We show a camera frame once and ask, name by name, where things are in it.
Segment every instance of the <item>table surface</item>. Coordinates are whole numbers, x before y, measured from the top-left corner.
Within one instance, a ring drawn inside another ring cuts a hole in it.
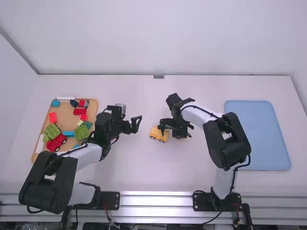
[[[1,169],[1,193],[16,193],[27,177],[37,136],[50,101],[57,96],[94,98],[98,112],[107,105],[127,104],[126,118],[142,114],[137,134],[121,134],[105,160],[76,174],[76,182],[119,191],[209,191],[215,178],[202,130],[192,138],[160,143],[149,138],[159,119],[171,117],[165,102],[177,92],[216,112],[227,100],[267,100],[275,109],[289,151],[292,168],[286,172],[245,171],[237,176],[240,193],[264,196],[307,195],[307,117],[289,76],[40,76],[18,128],[9,156]]]

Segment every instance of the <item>aluminum rail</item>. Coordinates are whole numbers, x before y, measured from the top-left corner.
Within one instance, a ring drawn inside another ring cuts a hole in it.
[[[119,223],[181,223],[200,224],[218,212],[195,212],[192,192],[120,192],[120,208],[109,211]],[[307,196],[244,195],[242,202],[250,205],[254,224],[307,225]],[[61,214],[49,212],[30,214],[18,202],[18,194],[0,194],[0,221],[60,222]],[[78,210],[79,222],[105,222],[103,210]],[[75,211],[69,221],[75,222]],[[232,213],[223,212],[212,224],[232,224]]]

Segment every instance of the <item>light blue tray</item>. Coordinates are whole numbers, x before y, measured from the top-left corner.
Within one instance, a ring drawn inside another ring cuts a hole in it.
[[[272,104],[268,101],[227,101],[251,145],[251,163],[242,170],[289,170],[291,162]]]

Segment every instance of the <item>black bracket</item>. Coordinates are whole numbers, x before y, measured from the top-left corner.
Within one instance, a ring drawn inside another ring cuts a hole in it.
[[[196,212],[225,211],[235,212],[242,210],[241,195],[231,193],[225,199],[216,199],[212,193],[195,191],[193,193],[193,209]]]
[[[91,210],[105,210],[105,206],[108,210],[119,210],[120,205],[120,193],[119,192],[101,192],[100,187],[95,187],[95,194],[90,204],[78,204],[74,205],[72,209],[91,209]]]
[[[105,204],[108,210],[119,210],[120,193],[119,192],[100,192],[101,201],[96,209],[105,210]]]

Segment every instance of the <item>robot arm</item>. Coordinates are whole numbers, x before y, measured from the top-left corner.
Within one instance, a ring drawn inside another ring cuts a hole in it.
[[[160,120],[158,129],[172,127],[175,138],[189,137],[190,123],[204,130],[210,157],[217,166],[213,191],[219,199],[225,199],[232,191],[234,169],[246,160],[251,147],[240,121],[234,113],[216,113],[197,104],[194,99],[182,100],[177,93],[166,100],[173,118]]]
[[[63,212],[67,206],[80,205],[95,208],[101,204],[100,187],[88,183],[75,183],[75,174],[89,164],[103,160],[109,153],[112,142],[120,133],[137,133],[142,116],[133,117],[131,124],[124,121],[126,106],[108,105],[99,113],[95,130],[78,148],[56,154],[41,152],[19,193],[19,202],[30,207],[55,214]]]

